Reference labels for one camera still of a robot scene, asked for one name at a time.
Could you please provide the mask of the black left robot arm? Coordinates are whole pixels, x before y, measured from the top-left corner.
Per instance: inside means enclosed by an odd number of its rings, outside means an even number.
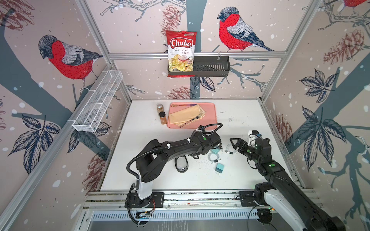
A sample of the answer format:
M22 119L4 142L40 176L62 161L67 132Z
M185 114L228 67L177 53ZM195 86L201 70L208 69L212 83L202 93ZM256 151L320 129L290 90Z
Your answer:
M151 197L152 182L169 161L183 156L197 159L221 144L220 136L214 131L194 131L190 137L174 142L151 140L126 166L127 172L136 178L134 188L138 198L143 201Z

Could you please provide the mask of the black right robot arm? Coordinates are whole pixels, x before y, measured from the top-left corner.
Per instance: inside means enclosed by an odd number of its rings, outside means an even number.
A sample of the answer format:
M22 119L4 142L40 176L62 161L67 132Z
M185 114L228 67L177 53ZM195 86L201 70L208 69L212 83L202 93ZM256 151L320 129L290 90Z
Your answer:
M233 148L255 163L255 168L266 179L254 190L255 202L269 205L295 231L344 231L338 217L329 216L293 182L285 169L272 158L268 138L258 138L254 146L241 138L231 138Z

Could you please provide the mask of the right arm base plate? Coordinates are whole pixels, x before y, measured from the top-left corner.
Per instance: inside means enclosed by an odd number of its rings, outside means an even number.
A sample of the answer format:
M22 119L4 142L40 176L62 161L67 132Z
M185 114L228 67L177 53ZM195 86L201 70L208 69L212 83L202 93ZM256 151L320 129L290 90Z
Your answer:
M261 195L255 195L254 191L239 191L236 199L241 202L242 207L272 207L262 199Z

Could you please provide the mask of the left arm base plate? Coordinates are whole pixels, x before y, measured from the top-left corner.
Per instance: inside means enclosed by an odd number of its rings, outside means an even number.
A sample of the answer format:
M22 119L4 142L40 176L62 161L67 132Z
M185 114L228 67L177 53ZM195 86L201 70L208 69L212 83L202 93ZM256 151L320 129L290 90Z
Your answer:
M164 193L154 192L152 195L144 200L140 200L137 191L132 191L130 195L127 195L124 207L127 208L129 205L130 209L134 208L163 208Z

